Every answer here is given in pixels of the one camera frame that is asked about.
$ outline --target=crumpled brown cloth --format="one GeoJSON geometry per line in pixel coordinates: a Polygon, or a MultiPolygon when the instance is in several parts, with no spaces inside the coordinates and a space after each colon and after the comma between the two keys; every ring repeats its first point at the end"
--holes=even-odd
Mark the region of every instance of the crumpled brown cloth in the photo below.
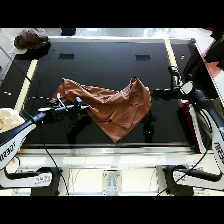
{"type": "Polygon", "coordinates": [[[61,94],[65,104],[74,102],[76,97],[89,104],[90,117],[114,143],[126,136],[144,118],[151,106],[149,88],[138,78],[132,78],[121,91],[80,85],[63,79],[51,102],[56,101],[57,93],[61,94]]]}
{"type": "Polygon", "coordinates": [[[14,45],[18,49],[38,49],[45,46],[48,36],[42,28],[31,28],[23,30],[14,40],[14,45]]]}

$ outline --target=black table surface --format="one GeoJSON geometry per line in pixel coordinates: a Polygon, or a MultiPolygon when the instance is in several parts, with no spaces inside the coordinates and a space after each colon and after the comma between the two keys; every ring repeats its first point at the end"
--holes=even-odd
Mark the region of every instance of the black table surface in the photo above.
{"type": "MultiPolygon", "coordinates": [[[[178,53],[176,60],[182,72],[191,53],[185,44],[175,45],[175,48],[174,52],[181,52],[178,53]],[[181,59],[179,54],[184,54],[184,59],[181,59]]],[[[132,77],[138,77],[151,91],[155,88],[170,87],[169,63],[163,43],[52,42],[47,50],[44,56],[39,58],[28,97],[51,97],[61,84],[62,78],[113,90],[125,88],[132,77]],[[74,59],[60,59],[59,54],[74,54],[74,59]],[[150,60],[138,61],[136,55],[150,55],[150,60]]],[[[33,58],[35,58],[33,52],[28,51],[24,55],[17,55],[14,62],[26,74],[33,58]]],[[[24,76],[12,64],[0,87],[1,108],[14,108],[23,81],[24,76]],[[11,95],[4,94],[5,91],[11,92],[11,95]]],[[[28,101],[25,108],[34,115],[37,109],[44,107],[46,103],[46,100],[36,99],[28,101]]],[[[116,145],[121,143],[189,145],[177,115],[178,108],[177,100],[152,99],[150,113],[156,117],[156,120],[147,123],[148,128],[143,120],[116,145]]],[[[44,125],[41,130],[46,144],[113,145],[112,140],[93,121],[89,120],[87,115],[81,118],[83,119],[80,122],[79,131],[74,130],[69,119],[44,125]]],[[[26,144],[42,144],[37,130],[27,136],[26,144]]]]}

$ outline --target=floor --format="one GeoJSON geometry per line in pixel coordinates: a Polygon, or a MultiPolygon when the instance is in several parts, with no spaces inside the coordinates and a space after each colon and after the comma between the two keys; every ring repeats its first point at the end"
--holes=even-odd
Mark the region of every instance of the floor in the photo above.
{"type": "MultiPolygon", "coordinates": [[[[5,51],[10,52],[13,48],[14,37],[18,35],[24,28],[2,28],[0,30],[0,46],[5,49],[5,51]]],[[[49,36],[60,36],[60,28],[45,28],[49,36]]],[[[77,28],[76,36],[128,36],[128,37],[147,37],[147,36],[157,36],[162,33],[166,33],[173,38],[195,38],[198,44],[202,46],[202,49],[208,47],[208,43],[211,41],[210,31],[206,31],[198,28],[77,28]]],[[[0,51],[0,66],[2,69],[0,71],[0,79],[4,71],[7,69],[9,64],[9,59],[6,55],[0,51]]],[[[125,161],[129,163],[130,161],[136,161],[135,158],[125,158],[125,161]]],[[[212,157],[206,157],[203,161],[203,166],[207,172],[217,172],[217,167],[214,163],[212,157]]],[[[72,177],[76,178],[78,170],[73,171],[72,177]]],[[[125,192],[146,192],[147,190],[156,191],[157,180],[153,169],[147,170],[135,170],[135,171],[125,171],[123,172],[123,190],[125,192]]],[[[73,191],[90,191],[88,188],[95,184],[93,188],[95,191],[99,191],[102,186],[101,173],[96,170],[82,170],[79,173],[74,185],[73,191]]],[[[217,195],[216,191],[210,191],[212,195],[217,195]]],[[[0,191],[0,195],[11,195],[11,190],[0,191]]]]}

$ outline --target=dark brown object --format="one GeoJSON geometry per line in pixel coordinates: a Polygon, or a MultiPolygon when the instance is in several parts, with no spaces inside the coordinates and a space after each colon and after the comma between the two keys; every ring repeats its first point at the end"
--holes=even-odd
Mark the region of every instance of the dark brown object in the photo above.
{"type": "Polygon", "coordinates": [[[14,41],[18,49],[38,49],[45,46],[48,42],[48,36],[42,28],[31,28],[23,30],[14,41]]]}
{"type": "Polygon", "coordinates": [[[63,79],[51,102],[56,102],[57,93],[61,94],[65,104],[74,102],[76,97],[89,104],[90,117],[114,143],[126,136],[144,118],[151,106],[149,88],[137,78],[132,78],[121,91],[80,85],[63,79]]]}

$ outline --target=brown cloth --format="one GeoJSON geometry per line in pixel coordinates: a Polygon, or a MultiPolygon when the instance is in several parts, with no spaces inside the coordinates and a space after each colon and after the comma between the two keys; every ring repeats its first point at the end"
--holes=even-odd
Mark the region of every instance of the brown cloth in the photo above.
{"type": "Polygon", "coordinates": [[[51,102],[56,101],[57,93],[61,94],[65,104],[74,102],[76,97],[89,104],[90,117],[114,143],[126,136],[144,118],[151,106],[149,88],[138,78],[132,78],[121,91],[80,85],[63,79],[51,102]]]}
{"type": "Polygon", "coordinates": [[[48,42],[48,36],[42,28],[31,28],[23,30],[14,41],[18,49],[38,49],[45,46],[48,42]]]}

